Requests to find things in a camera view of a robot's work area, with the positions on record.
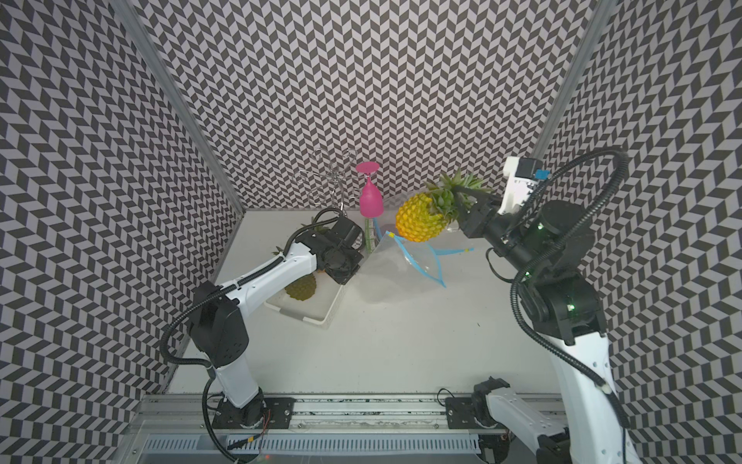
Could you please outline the toy pineapple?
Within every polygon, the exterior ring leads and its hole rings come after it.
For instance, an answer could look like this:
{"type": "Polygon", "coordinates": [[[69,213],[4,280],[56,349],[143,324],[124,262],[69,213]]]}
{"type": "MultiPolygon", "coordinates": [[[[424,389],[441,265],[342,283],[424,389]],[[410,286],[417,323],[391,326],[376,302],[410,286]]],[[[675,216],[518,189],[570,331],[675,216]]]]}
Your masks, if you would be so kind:
{"type": "Polygon", "coordinates": [[[398,209],[395,218],[397,234],[408,241],[422,243],[439,236],[457,222],[459,211],[454,194],[457,187],[485,194],[492,191],[473,174],[461,171],[452,176],[442,174],[439,181],[428,182],[426,191],[415,194],[398,209]]]}
{"type": "Polygon", "coordinates": [[[317,291],[317,280],[315,274],[302,276],[284,288],[286,294],[296,301],[307,301],[317,291]]]}

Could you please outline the zip-top bag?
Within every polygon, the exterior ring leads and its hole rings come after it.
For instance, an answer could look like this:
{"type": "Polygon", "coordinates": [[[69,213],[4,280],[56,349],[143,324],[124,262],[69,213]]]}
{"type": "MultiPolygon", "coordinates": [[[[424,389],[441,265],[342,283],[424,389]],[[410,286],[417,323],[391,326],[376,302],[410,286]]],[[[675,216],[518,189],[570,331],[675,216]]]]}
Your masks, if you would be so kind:
{"type": "Polygon", "coordinates": [[[471,247],[452,244],[446,236],[413,242],[386,232],[373,253],[361,264],[351,288],[369,304],[397,303],[446,288],[446,276],[456,258],[471,247]]]}

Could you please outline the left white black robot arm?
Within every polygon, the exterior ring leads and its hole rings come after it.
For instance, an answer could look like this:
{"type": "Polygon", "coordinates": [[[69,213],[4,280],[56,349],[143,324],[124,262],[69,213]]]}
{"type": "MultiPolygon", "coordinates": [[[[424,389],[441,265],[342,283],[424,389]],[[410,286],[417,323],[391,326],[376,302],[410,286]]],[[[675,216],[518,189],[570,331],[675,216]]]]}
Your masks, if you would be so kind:
{"type": "Polygon", "coordinates": [[[348,283],[361,266],[364,238],[361,226],[341,210],[321,210],[271,260],[235,280],[198,287],[191,308],[165,329],[158,346],[162,359],[205,367],[242,414],[241,424],[255,425],[266,406],[248,366],[247,319],[285,287],[317,271],[339,285],[348,283]]]}

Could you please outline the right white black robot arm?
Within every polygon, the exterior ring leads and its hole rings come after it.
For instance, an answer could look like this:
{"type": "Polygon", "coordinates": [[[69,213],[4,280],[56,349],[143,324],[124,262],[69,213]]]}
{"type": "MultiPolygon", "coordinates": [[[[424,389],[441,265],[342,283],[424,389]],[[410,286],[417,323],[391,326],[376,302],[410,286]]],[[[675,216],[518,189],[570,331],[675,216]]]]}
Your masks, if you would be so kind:
{"type": "Polygon", "coordinates": [[[489,253],[515,270],[510,307],[518,327],[550,355],[566,424],[550,420],[495,378],[473,390],[473,418],[483,428],[515,435],[540,463],[639,461],[630,419],[616,393],[605,309],[579,269],[594,244],[592,220],[618,192],[628,167],[627,153],[618,148],[583,154],[554,172],[537,159],[510,158],[503,194],[453,188],[461,231],[486,240],[489,253]],[[614,170],[591,204],[544,200],[560,178],[604,158],[613,161],[614,170]]]}

